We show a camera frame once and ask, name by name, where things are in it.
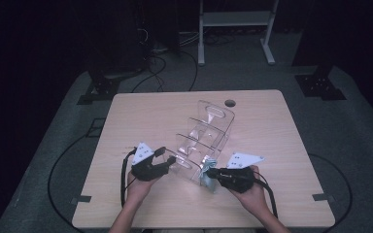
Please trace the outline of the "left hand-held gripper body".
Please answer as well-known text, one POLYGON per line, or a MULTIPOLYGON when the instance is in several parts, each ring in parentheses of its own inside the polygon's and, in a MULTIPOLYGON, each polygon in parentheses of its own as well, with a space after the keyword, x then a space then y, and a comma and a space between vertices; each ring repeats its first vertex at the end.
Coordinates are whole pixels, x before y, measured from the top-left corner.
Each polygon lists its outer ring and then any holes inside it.
POLYGON ((160 164, 154 163, 153 156, 154 150, 152 150, 147 144, 141 142, 135 151, 135 155, 131 162, 131 173, 133 176, 140 181, 151 181, 153 179, 160 178, 168 173, 168 171, 162 171, 160 164))

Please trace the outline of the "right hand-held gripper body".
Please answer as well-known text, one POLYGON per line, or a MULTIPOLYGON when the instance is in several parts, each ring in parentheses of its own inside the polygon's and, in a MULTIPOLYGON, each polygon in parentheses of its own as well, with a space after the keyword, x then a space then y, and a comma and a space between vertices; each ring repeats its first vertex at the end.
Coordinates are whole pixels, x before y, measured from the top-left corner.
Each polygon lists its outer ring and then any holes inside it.
POLYGON ((255 183, 252 165, 264 160, 263 156, 242 152, 233 152, 226 166, 220 169, 221 186, 239 193, 249 190, 255 183))

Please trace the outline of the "clear acrylic divided organizer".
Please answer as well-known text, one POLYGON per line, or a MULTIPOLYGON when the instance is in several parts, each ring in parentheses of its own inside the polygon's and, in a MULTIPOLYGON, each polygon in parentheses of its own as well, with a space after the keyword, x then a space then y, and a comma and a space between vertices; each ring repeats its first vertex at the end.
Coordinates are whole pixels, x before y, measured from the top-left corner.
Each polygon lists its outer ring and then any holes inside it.
POLYGON ((170 171, 183 179, 200 184, 199 173, 205 157, 218 161, 234 121, 235 114, 227 108, 199 100, 195 117, 187 120, 186 134, 176 135, 176 146, 165 157, 173 155, 176 162, 170 171))

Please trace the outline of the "person's left hand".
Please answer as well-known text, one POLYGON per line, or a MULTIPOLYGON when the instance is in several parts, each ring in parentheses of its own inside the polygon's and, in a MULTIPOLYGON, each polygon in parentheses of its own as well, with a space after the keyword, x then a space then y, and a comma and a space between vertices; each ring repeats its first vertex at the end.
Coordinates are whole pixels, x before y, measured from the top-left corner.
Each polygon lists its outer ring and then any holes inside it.
POLYGON ((128 185, 126 188, 127 195, 125 205, 140 206, 158 179, 153 179, 147 182, 140 181, 129 172, 127 181, 128 185))

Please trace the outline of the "person's right hand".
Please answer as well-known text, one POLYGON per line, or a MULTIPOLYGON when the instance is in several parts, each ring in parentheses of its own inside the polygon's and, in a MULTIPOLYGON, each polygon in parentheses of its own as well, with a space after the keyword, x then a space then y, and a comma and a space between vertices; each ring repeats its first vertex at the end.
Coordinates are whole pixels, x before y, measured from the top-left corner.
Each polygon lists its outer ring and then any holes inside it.
POLYGON ((249 190, 243 193, 232 189, 230 192, 239 200, 243 208, 257 219, 272 215, 266 203, 264 188, 260 184, 254 183, 249 190))

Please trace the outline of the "black tape strip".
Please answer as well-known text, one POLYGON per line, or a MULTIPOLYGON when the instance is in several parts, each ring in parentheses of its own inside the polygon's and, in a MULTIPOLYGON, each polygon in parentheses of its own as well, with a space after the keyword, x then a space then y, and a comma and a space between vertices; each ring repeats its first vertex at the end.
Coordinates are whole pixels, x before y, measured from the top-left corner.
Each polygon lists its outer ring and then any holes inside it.
POLYGON ((87 195, 80 195, 78 197, 73 197, 70 201, 70 203, 72 205, 78 205, 80 202, 83 202, 83 203, 89 203, 91 200, 91 196, 87 196, 87 195))
POLYGON ((317 193, 312 195, 314 201, 328 201, 333 202, 335 199, 332 195, 327 195, 325 193, 317 193))

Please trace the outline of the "black stand base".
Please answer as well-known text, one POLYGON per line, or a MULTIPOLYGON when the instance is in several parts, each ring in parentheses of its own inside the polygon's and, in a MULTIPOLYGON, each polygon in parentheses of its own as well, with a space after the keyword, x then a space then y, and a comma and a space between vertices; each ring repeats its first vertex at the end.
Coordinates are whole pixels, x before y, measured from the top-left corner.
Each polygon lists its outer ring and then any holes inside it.
POLYGON ((140 75, 143 70, 135 71, 89 71, 90 84, 79 100, 78 105, 89 105, 94 101, 112 100, 118 93, 120 83, 140 75))
POLYGON ((343 92, 330 80, 332 65, 319 65, 313 74, 296 75, 295 79, 306 97, 321 97, 323 101, 345 100, 343 92))

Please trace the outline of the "white metal stand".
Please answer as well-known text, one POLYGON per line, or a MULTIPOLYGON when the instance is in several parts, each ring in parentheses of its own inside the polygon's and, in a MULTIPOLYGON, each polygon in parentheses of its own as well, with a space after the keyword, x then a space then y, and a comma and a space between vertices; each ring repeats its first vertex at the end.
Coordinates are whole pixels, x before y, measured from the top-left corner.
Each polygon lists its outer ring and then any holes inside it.
POLYGON ((265 26, 266 32, 260 39, 266 61, 269 65, 276 63, 269 47, 278 5, 280 0, 273 0, 272 7, 268 11, 255 12, 217 12, 208 13, 204 11, 203 0, 199 3, 199 24, 198 24, 198 58, 197 63, 205 64, 204 29, 207 27, 239 27, 239 26, 265 26))

